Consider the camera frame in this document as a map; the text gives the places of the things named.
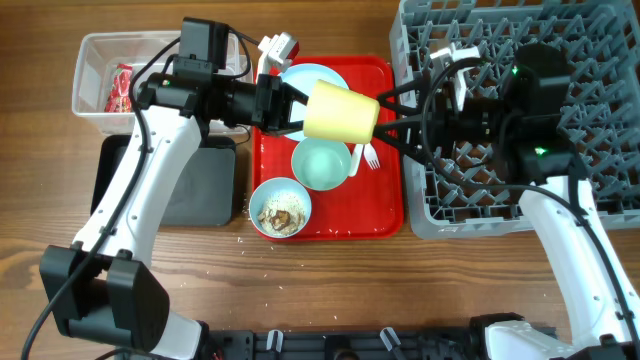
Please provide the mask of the light blue plate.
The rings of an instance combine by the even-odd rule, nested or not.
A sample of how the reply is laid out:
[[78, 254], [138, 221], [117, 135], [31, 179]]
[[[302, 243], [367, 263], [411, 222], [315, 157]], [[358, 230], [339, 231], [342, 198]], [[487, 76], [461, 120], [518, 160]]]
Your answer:
[[[305, 63], [294, 65], [289, 67], [284, 73], [281, 73], [280, 77], [282, 77], [283, 82], [292, 85], [307, 96], [311, 95], [311, 91], [317, 80], [349, 89], [347, 82], [341, 75], [331, 68], [320, 64]], [[291, 120], [304, 120], [305, 115], [306, 105], [297, 101], [294, 102], [292, 105]], [[302, 130], [286, 134], [285, 137], [296, 142], [300, 142], [306, 138]]]

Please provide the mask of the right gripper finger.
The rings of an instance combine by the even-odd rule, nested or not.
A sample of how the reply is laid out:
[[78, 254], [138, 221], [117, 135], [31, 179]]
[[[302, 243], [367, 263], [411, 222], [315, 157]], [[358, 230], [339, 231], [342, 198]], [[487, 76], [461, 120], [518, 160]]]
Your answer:
[[380, 93], [377, 101], [381, 107], [392, 111], [420, 111], [424, 105], [425, 80], [414, 79]]
[[425, 162], [424, 144], [419, 117], [404, 117], [377, 124], [373, 136], [395, 148], [401, 155], [418, 162]]

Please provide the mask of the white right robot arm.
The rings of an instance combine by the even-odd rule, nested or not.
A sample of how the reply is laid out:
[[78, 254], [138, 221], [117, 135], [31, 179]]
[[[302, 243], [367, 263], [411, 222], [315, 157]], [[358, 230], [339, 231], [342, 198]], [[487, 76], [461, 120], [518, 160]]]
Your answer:
[[399, 119], [377, 120], [392, 95], [369, 98], [317, 81], [304, 93], [279, 82], [278, 105], [302, 103], [301, 117], [277, 121], [280, 133], [364, 144], [379, 139], [434, 170], [458, 141], [489, 143], [502, 189], [518, 202], [538, 235], [568, 311], [572, 342], [564, 344], [512, 313], [475, 317], [465, 346], [471, 359], [635, 359], [639, 355], [639, 298], [596, 211], [587, 170], [576, 146], [557, 126], [570, 84], [563, 53], [545, 44], [520, 47], [498, 99], [453, 109], [436, 97], [454, 73], [484, 64], [452, 61], [437, 77], [414, 82], [422, 95]]

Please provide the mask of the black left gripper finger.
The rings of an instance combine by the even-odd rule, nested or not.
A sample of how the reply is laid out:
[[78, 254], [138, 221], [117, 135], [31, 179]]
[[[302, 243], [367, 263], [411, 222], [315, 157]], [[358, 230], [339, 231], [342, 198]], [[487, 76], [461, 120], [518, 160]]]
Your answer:
[[292, 105], [294, 102], [302, 105], [307, 105], [308, 103], [309, 96], [289, 83], [283, 82], [280, 87], [280, 92], [281, 102], [284, 106]]
[[284, 136], [290, 133], [299, 132], [303, 130], [303, 121], [279, 123], [275, 127], [269, 130], [270, 136]]

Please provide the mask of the white plastic fork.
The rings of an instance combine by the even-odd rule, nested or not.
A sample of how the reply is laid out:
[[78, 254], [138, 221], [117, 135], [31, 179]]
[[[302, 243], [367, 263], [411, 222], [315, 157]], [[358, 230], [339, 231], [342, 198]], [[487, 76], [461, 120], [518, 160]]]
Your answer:
[[379, 162], [377, 152], [375, 151], [374, 147], [370, 143], [364, 146], [363, 155], [365, 157], [365, 161], [367, 162], [367, 165], [372, 170], [377, 170], [380, 168], [380, 162]]

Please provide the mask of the mint green bowl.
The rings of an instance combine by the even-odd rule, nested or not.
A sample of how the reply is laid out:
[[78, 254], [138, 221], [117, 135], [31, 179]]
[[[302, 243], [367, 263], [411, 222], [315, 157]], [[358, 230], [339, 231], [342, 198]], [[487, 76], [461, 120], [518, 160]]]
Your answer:
[[349, 177], [351, 152], [346, 144], [307, 138], [293, 150], [291, 168], [294, 177], [315, 191], [329, 191]]

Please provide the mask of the yellow plastic cup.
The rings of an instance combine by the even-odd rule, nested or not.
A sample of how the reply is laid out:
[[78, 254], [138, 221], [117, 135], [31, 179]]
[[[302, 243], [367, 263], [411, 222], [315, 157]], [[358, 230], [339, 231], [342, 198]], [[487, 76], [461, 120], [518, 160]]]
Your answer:
[[318, 80], [307, 101], [303, 134], [309, 138], [366, 144], [373, 138], [379, 112], [376, 100]]

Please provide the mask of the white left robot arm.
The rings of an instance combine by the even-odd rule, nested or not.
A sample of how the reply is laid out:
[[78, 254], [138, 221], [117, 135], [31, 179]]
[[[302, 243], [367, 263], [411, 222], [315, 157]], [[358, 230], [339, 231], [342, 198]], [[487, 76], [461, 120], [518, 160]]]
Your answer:
[[217, 359], [209, 327], [170, 308], [150, 270], [159, 225], [177, 181], [212, 121], [270, 135], [301, 129], [291, 117], [306, 96], [281, 79], [298, 53], [288, 33], [260, 40], [247, 64], [254, 82], [225, 73], [228, 39], [221, 22], [185, 18], [180, 35], [131, 79], [135, 117], [119, 166], [90, 219], [67, 247], [49, 246], [39, 272], [48, 297], [43, 318], [60, 334], [159, 359]]

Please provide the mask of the white plastic spoon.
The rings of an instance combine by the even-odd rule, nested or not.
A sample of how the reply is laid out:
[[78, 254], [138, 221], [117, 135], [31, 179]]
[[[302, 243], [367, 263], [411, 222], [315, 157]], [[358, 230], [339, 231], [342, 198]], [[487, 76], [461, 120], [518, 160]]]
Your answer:
[[354, 146], [353, 152], [351, 154], [351, 166], [348, 174], [349, 177], [354, 177], [357, 174], [363, 150], [363, 144], [356, 144]]

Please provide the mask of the rice and food scraps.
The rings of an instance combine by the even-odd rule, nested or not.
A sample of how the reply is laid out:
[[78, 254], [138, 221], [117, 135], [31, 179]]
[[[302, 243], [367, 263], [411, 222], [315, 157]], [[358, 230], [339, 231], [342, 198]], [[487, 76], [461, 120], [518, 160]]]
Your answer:
[[258, 215], [262, 229], [272, 237], [288, 237], [301, 230], [307, 220], [302, 199], [293, 192], [270, 195]]

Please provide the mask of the red snack wrapper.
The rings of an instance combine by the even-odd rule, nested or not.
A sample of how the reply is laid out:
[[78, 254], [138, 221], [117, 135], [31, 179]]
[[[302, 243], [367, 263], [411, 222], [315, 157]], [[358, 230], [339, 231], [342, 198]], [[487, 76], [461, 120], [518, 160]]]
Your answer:
[[131, 111], [129, 88], [132, 75], [133, 67], [131, 65], [117, 65], [105, 105], [107, 113], [129, 113]]

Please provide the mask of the light blue bowl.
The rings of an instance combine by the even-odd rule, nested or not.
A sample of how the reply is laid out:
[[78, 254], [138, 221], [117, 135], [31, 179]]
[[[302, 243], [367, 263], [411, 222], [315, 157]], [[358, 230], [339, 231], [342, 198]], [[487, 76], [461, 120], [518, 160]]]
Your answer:
[[249, 217], [256, 230], [270, 238], [285, 239], [299, 233], [312, 214], [311, 198], [297, 181], [277, 177], [252, 193]]

